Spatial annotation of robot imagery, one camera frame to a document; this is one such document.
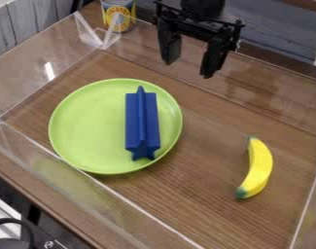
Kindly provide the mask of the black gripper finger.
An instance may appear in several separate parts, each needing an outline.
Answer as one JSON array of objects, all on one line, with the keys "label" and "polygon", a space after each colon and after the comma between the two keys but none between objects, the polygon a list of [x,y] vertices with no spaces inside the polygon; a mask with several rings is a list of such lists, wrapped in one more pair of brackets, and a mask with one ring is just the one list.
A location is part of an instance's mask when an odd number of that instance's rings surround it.
[{"label": "black gripper finger", "polygon": [[163,19],[158,19],[158,47],[161,59],[170,65],[181,55],[181,33],[177,25]]},{"label": "black gripper finger", "polygon": [[230,48],[230,39],[230,29],[221,29],[214,34],[202,37],[202,41],[206,42],[206,50],[201,64],[201,75],[205,79],[209,79],[222,67]]}]

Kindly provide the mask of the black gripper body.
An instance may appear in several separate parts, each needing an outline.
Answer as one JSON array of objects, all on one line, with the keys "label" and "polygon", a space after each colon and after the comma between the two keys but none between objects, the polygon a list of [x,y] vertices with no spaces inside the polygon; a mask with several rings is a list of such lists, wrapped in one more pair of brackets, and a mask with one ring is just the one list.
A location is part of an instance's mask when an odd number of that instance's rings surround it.
[{"label": "black gripper body", "polygon": [[229,50],[240,45],[241,30],[245,23],[225,13],[225,0],[179,0],[179,6],[155,0],[157,18],[169,21],[178,31],[202,41],[228,31]]}]

